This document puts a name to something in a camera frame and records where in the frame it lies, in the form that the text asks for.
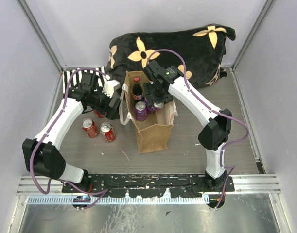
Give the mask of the purple grape can front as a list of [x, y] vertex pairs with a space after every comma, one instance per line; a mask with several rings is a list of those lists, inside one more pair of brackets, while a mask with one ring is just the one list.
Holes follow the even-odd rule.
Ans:
[[164, 103], [163, 102], [156, 102], [153, 104], [153, 109], [155, 111], [157, 110], [161, 110], [164, 107]]

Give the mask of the purple grape can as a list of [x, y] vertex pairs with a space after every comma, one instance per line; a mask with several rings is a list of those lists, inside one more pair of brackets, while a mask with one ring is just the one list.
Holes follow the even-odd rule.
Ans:
[[148, 104], [147, 98], [144, 98], [144, 103], [146, 104], [147, 114], [153, 114], [155, 112], [155, 109], [153, 106], [150, 106]]
[[137, 121], [145, 121], [147, 119], [147, 108], [143, 101], [135, 104], [135, 115]]
[[156, 102], [153, 104], [153, 109], [155, 111], [157, 110], [161, 110], [164, 107], [164, 103], [163, 102]]

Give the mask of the purple grape can back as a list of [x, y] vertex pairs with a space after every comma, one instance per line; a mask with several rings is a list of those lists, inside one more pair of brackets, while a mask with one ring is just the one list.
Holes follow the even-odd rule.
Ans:
[[147, 114], [153, 114], [155, 112], [155, 109], [153, 106], [150, 106], [148, 104], [147, 98], [144, 98], [144, 103], [146, 104]]

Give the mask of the glass cola bottle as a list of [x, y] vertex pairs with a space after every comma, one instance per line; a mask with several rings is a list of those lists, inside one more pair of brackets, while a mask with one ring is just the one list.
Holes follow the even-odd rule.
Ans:
[[132, 88], [132, 96], [133, 96], [133, 100], [134, 100], [134, 104], [136, 104], [137, 102], [143, 101], [143, 89], [141, 87], [141, 85], [139, 84], [139, 77], [135, 77], [133, 79], [134, 81], [134, 85]]

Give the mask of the brown jute canvas bag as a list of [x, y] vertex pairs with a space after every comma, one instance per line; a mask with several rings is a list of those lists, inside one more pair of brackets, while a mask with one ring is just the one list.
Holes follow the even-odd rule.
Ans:
[[149, 153], [167, 149], [167, 142], [177, 116], [175, 102], [172, 100], [160, 110], [147, 115], [145, 121], [137, 121], [135, 116], [132, 88], [134, 77], [138, 77], [139, 84], [148, 83], [149, 79], [142, 71], [126, 72], [119, 106], [120, 123], [126, 125], [129, 121], [135, 126], [139, 153]]

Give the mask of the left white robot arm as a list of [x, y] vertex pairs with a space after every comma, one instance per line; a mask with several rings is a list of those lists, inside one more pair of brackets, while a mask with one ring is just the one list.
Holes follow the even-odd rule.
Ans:
[[59, 149], [73, 122], [88, 107], [109, 120], [119, 118], [120, 87], [119, 81], [92, 68], [77, 69], [70, 75], [58, 110], [34, 139], [27, 138], [22, 144], [26, 169], [41, 193], [49, 191], [41, 188], [36, 175], [69, 182], [78, 192], [89, 190], [88, 171], [68, 164]]

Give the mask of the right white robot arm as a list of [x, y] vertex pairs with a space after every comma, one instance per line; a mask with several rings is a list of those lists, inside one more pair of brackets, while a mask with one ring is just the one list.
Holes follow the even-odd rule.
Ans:
[[177, 98], [203, 126], [198, 141], [206, 150], [207, 167], [204, 182], [209, 190], [219, 190], [227, 176], [226, 169], [221, 164], [221, 156], [231, 130], [231, 111], [221, 110], [209, 102], [175, 66], [162, 68], [156, 61], [152, 61], [146, 65], [143, 72], [149, 79], [143, 86], [149, 106], [159, 102], [168, 103], [172, 98]]

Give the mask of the red cola can back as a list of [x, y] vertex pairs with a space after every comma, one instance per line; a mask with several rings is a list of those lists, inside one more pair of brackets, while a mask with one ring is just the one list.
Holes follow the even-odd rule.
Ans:
[[98, 118], [103, 118], [103, 117], [105, 117], [105, 115], [99, 113], [99, 112], [98, 112], [97, 110], [95, 110], [95, 109], [94, 109], [93, 112], [96, 114], [96, 116], [97, 116]]

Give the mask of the red cola can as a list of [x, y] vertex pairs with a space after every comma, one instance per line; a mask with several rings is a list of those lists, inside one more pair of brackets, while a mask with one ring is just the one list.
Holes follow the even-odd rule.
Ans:
[[100, 125], [100, 133], [106, 142], [113, 142], [116, 139], [113, 126], [108, 122], [104, 122]]
[[97, 110], [95, 110], [95, 109], [94, 109], [93, 112], [96, 114], [96, 116], [97, 116], [98, 118], [103, 118], [103, 117], [105, 117], [105, 115], [99, 113], [99, 112], [98, 112]]
[[90, 118], [86, 118], [82, 122], [82, 129], [88, 137], [94, 138], [98, 135], [98, 129], [94, 121]]

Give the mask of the red cola can right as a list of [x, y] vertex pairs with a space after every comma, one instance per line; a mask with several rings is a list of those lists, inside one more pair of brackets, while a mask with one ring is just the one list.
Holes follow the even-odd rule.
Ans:
[[106, 142], [113, 142], [116, 139], [113, 126], [108, 122], [104, 122], [100, 125], [100, 133]]

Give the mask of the red cola can left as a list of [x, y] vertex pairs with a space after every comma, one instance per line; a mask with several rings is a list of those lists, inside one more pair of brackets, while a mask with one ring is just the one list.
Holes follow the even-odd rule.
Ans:
[[86, 118], [82, 122], [82, 129], [88, 137], [94, 138], [98, 135], [98, 129], [94, 121], [90, 118]]

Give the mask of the black white striped cloth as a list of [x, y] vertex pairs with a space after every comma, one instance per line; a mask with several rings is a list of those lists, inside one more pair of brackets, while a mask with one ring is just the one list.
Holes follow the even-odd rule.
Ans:
[[108, 74], [105, 75], [105, 67], [95, 67], [95, 70], [98, 70], [99, 72], [95, 72], [93, 70], [80, 70], [78, 71], [73, 78], [71, 79], [70, 84], [68, 84], [68, 81], [70, 80], [70, 76], [75, 72], [75, 69], [73, 70], [64, 70], [62, 72], [62, 84], [63, 84], [63, 94], [66, 91], [67, 86], [68, 87], [74, 87], [79, 88], [80, 81], [82, 79], [83, 73], [91, 73], [97, 77], [97, 87], [102, 87], [105, 81], [109, 81], [110, 76]]

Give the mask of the black flower-pattern pillow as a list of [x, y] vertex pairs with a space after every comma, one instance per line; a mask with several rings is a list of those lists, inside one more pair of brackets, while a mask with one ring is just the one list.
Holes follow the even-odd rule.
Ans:
[[215, 84], [227, 74], [221, 68], [225, 42], [235, 40], [231, 27], [211, 24], [178, 32], [137, 32], [114, 38], [105, 73], [123, 83], [128, 71], [142, 71], [153, 60], [177, 67], [195, 88]]

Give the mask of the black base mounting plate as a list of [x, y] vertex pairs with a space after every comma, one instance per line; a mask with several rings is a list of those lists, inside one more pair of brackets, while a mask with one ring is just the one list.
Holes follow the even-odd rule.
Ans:
[[203, 193], [221, 192], [224, 185], [226, 191], [235, 191], [231, 177], [213, 183], [202, 174], [90, 174], [89, 181], [85, 191], [107, 189], [105, 196], [112, 198], [161, 198], [167, 191], [171, 198], [201, 197]]

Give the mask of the aluminium rail frame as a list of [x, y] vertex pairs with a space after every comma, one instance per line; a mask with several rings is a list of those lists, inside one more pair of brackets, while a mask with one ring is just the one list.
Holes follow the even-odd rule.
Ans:
[[231, 175], [226, 185], [209, 189], [204, 175], [126, 175], [92, 174], [87, 192], [80, 193], [69, 184], [51, 182], [50, 192], [39, 192], [31, 177], [23, 176], [17, 195], [26, 196], [28, 204], [72, 204], [75, 208], [92, 204], [106, 191], [97, 204], [207, 204], [222, 203], [226, 195], [279, 194], [275, 175]]

